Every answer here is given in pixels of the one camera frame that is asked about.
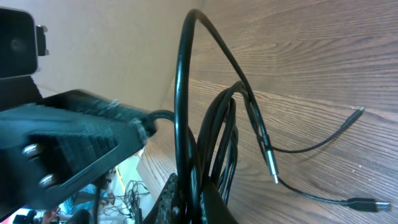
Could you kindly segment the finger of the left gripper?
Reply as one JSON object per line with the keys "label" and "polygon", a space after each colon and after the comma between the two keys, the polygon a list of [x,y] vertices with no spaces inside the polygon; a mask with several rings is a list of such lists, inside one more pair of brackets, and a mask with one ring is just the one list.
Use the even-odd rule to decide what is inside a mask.
{"label": "finger of the left gripper", "polygon": [[62,203],[154,133],[148,112],[80,90],[1,111],[1,213]]}

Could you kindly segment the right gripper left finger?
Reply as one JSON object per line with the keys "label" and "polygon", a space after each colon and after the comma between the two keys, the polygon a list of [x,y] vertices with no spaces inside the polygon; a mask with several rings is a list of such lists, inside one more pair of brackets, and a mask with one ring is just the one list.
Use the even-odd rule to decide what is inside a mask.
{"label": "right gripper left finger", "polygon": [[183,203],[178,187],[178,177],[171,174],[143,224],[182,223]]}

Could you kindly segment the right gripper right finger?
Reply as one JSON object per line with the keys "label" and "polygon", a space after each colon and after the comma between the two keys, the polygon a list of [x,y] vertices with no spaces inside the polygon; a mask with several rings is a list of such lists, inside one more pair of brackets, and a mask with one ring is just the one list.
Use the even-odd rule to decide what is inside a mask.
{"label": "right gripper right finger", "polygon": [[203,180],[200,197],[203,224],[238,224],[209,177]]}

